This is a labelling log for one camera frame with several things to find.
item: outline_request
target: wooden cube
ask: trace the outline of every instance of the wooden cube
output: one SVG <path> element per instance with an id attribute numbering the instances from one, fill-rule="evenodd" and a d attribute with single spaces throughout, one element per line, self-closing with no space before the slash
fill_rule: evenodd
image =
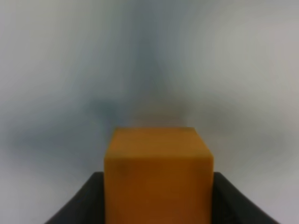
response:
<path id="1" fill-rule="evenodd" d="M 106 224 L 211 223 L 213 156 L 194 128 L 118 128 L 104 164 Z"/>

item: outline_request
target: block top face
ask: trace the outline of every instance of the block top face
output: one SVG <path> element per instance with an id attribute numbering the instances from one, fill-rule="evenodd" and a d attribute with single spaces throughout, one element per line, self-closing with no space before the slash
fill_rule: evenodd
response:
<path id="1" fill-rule="evenodd" d="M 117 128 L 105 155 L 105 159 L 185 157 L 213 157 L 190 127 Z"/>

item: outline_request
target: block front face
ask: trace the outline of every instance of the block front face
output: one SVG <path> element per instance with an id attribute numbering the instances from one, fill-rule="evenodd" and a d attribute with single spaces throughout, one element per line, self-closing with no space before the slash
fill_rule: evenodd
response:
<path id="1" fill-rule="evenodd" d="M 167 156 L 155 152 L 142 156 L 141 148 L 136 156 L 108 150 L 104 175 L 107 224 L 210 223 L 212 155 L 176 152 L 173 156 L 170 149 L 165 151 Z"/>

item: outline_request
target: white wall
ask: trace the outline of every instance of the white wall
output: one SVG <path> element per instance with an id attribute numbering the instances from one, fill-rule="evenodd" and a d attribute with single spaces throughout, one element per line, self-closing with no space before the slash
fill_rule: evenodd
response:
<path id="1" fill-rule="evenodd" d="M 0 222 L 49 219 L 146 111 L 297 223 L 298 40 L 296 1 L 0 1 Z"/>

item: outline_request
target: orange cube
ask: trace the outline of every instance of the orange cube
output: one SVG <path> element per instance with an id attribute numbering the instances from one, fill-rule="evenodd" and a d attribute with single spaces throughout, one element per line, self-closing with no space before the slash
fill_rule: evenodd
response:
<path id="1" fill-rule="evenodd" d="M 106 224 L 211 223 L 213 156 L 194 128 L 118 128 L 104 163 Z"/>

